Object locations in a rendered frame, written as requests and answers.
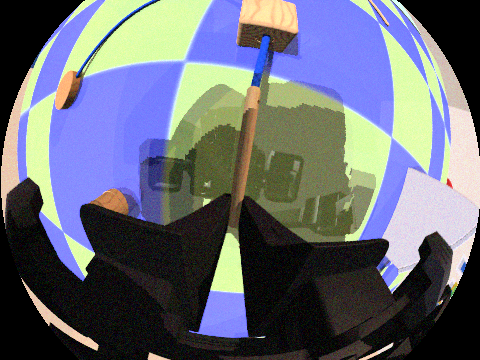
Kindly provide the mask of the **brown wooden block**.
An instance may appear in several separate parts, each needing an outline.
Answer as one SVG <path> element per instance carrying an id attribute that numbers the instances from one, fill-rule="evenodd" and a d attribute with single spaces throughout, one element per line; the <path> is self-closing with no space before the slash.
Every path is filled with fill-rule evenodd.
<path id="1" fill-rule="evenodd" d="M 299 29 L 296 4 L 284 0 L 243 0 L 236 44 L 260 48 L 263 35 L 271 36 L 271 51 L 284 52 Z"/>

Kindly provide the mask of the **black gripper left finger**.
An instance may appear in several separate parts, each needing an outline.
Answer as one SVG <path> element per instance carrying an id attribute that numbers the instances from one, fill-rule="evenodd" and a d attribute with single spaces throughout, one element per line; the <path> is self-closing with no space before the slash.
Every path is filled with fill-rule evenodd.
<path id="1" fill-rule="evenodd" d="M 169 281 L 188 331 L 199 332 L 228 229 L 232 195 L 224 193 L 192 215 L 160 225 L 97 204 L 80 207 L 93 252 Z"/>

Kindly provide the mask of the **blue string with wooden stick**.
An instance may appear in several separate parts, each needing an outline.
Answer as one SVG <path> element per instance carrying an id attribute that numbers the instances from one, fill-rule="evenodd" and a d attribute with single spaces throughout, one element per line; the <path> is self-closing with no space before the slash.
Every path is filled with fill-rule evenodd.
<path id="1" fill-rule="evenodd" d="M 140 8 L 135 9 L 135 11 L 129 13 L 127 17 L 124 17 L 120 23 L 117 23 L 117 25 L 108 32 L 108 35 L 105 35 L 105 37 L 101 39 L 95 49 L 89 53 L 88 59 L 85 59 L 83 67 L 80 67 L 79 72 L 77 72 L 76 79 L 80 76 L 81 71 L 83 71 L 88 61 L 91 60 L 91 57 L 95 55 L 95 52 L 99 49 L 100 45 L 104 43 L 104 40 L 108 39 L 108 36 L 111 36 L 112 32 L 115 32 L 116 28 L 119 28 L 119 25 L 123 24 L 125 20 L 128 20 L 128 17 L 135 15 L 136 12 L 141 11 L 141 9 L 147 7 L 149 4 L 156 3 L 156 1 L 157 0 L 151 0 L 148 1 L 147 4 L 140 5 Z M 243 207 L 245 187 L 247 187 L 249 163 L 251 163 L 253 132 L 255 132 L 257 112 L 259 112 L 261 95 L 260 81 L 261 77 L 263 77 L 261 76 L 261 73 L 264 71 L 265 60 L 267 60 L 269 41 L 271 41 L 271 36 L 263 35 L 263 40 L 261 40 L 260 44 L 259 57 L 257 57 L 256 60 L 257 64 L 255 69 L 253 69 L 255 73 L 253 73 L 251 87 L 249 87 L 247 93 L 245 93 L 243 123 L 241 123 L 239 149 L 237 149 L 235 177 L 233 177 L 232 187 L 232 204 L 228 221 L 228 225 L 231 228 L 239 227 L 241 207 Z"/>

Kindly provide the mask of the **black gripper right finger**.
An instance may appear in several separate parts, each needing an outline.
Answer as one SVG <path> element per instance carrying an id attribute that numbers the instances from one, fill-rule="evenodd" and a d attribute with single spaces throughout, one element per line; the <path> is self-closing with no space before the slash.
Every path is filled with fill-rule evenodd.
<path id="1" fill-rule="evenodd" d="M 389 243 L 384 239 L 307 243 L 244 196 L 239 221 L 241 271 L 248 337 L 267 336 L 308 280 L 379 267 Z"/>

